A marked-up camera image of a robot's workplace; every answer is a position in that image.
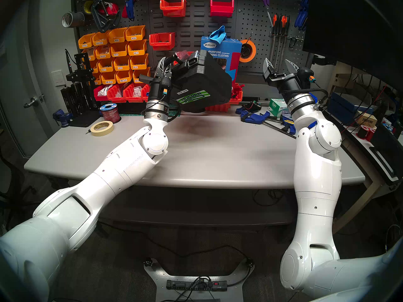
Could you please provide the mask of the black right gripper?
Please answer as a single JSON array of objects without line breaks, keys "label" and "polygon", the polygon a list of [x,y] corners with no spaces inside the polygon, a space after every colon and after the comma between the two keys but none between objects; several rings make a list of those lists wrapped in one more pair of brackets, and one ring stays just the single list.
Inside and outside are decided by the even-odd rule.
[{"label": "black right gripper", "polygon": [[[285,59],[285,65],[290,73],[298,72],[299,67],[290,60]],[[267,84],[277,88],[280,94],[303,93],[297,75],[274,72],[273,65],[268,58],[263,61],[263,77]]]}]

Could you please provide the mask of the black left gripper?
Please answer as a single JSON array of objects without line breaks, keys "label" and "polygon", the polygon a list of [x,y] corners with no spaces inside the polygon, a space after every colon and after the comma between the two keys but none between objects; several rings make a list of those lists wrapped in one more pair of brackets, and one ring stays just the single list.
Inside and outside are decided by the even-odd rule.
[{"label": "black left gripper", "polygon": [[157,100],[157,101],[169,101],[170,94],[172,90],[172,66],[168,65],[164,68],[165,57],[160,59],[156,66],[156,71],[154,73],[154,78],[149,82],[150,91],[148,100]]}]

